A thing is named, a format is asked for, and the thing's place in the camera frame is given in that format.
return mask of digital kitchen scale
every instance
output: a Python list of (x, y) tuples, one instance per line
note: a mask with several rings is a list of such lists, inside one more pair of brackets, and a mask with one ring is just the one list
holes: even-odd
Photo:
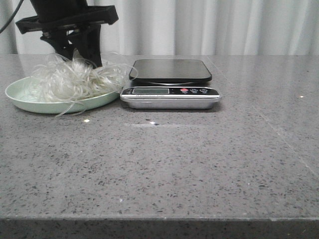
[(209, 109), (221, 99), (200, 60), (137, 60), (129, 77), (120, 96), (135, 109)]

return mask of white curtain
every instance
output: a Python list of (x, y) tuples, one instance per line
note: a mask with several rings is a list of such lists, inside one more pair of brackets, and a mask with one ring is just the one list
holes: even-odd
[[(102, 25), (101, 51), (124, 55), (318, 55), (319, 0), (88, 0), (115, 5), (119, 20)], [(18, 0), (0, 1), (0, 25)], [(14, 19), (35, 15), (24, 0)], [(53, 52), (41, 32), (12, 23), (0, 53)]]

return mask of speckled countertop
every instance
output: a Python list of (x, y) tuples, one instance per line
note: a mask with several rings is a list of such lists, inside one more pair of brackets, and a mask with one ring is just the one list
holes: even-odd
[(118, 99), (59, 118), (4, 94), (44, 57), (0, 55), (2, 231), (19, 220), (318, 225), (318, 56), (192, 56), (223, 94), (211, 110), (133, 110)]

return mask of light green plate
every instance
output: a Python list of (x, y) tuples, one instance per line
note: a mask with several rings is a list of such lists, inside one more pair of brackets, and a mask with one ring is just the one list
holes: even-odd
[[(24, 86), (26, 84), (37, 84), (37, 81), (32, 77), (26, 77), (9, 85), (5, 94), (11, 99), (12, 103), (20, 109), (29, 112), (42, 114), (59, 114), (64, 112), (72, 105), (72, 102), (33, 102), (26, 101)], [(96, 107), (106, 105), (119, 97), (119, 93), (110, 92), (101, 96), (96, 96), (89, 99), (79, 100), (78, 104), (74, 104), (67, 113), (81, 112), (83, 110), (90, 110)]]

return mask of scale display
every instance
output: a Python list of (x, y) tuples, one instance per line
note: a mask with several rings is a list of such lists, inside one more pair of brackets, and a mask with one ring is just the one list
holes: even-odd
[(133, 88), (132, 94), (169, 94), (168, 88)]

